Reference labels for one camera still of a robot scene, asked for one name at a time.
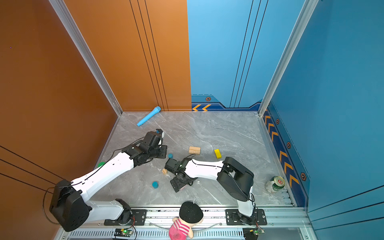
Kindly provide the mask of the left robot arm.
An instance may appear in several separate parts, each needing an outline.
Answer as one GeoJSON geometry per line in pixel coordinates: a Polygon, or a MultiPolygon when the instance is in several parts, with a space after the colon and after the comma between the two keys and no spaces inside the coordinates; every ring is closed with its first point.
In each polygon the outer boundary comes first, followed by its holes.
{"type": "Polygon", "coordinates": [[[153,159],[164,159],[167,146],[161,129],[147,132],[146,136],[121,149],[115,157],[90,173],[72,181],[62,180],[53,188],[49,206],[58,224],[71,232],[84,223],[107,221],[116,225],[129,225],[132,208],[122,199],[109,202],[91,198],[108,183],[135,167],[153,159]]]}

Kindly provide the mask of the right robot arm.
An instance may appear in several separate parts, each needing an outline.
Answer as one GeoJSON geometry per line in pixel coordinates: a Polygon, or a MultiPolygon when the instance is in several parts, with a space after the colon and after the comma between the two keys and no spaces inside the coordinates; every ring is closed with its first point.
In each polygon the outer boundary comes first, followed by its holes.
{"type": "Polygon", "coordinates": [[[254,174],[234,158],[226,157],[218,162],[198,161],[190,156],[182,161],[169,158],[165,170],[175,175],[170,183],[176,193],[187,185],[192,186],[198,178],[217,181],[238,202],[236,221],[243,225],[257,224],[254,174]]]}

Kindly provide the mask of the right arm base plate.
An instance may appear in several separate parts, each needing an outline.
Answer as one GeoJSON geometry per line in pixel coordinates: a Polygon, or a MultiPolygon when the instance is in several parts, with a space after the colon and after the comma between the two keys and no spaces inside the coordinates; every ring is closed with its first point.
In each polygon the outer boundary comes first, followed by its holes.
{"type": "Polygon", "coordinates": [[[267,218],[263,209],[254,208],[250,217],[239,213],[238,209],[225,210],[228,226],[248,225],[248,226],[266,226],[267,218]]]}

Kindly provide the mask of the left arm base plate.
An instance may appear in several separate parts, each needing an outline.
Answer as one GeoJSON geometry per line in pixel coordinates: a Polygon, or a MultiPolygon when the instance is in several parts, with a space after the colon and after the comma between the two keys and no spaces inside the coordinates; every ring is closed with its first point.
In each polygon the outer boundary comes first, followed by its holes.
{"type": "Polygon", "coordinates": [[[124,210],[116,220],[105,220],[105,226],[143,226],[145,224],[147,210],[124,210]]]}

